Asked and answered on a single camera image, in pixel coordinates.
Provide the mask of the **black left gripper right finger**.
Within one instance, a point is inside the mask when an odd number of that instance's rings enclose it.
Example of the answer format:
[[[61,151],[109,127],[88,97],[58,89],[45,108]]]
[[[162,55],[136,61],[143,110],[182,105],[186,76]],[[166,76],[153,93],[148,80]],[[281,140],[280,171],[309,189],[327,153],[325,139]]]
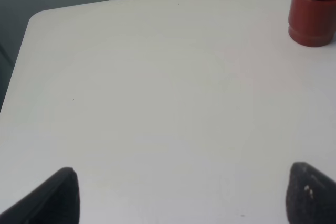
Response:
[[[286,214],[290,224],[335,223],[335,181],[306,162],[293,163]]]

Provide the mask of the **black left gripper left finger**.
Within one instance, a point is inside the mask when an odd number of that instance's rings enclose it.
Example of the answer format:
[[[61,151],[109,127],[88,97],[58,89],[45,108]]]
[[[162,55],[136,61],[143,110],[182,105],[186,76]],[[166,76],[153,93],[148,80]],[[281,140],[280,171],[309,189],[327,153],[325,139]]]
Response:
[[[77,173],[63,167],[27,196],[1,213],[1,223],[79,223]]]

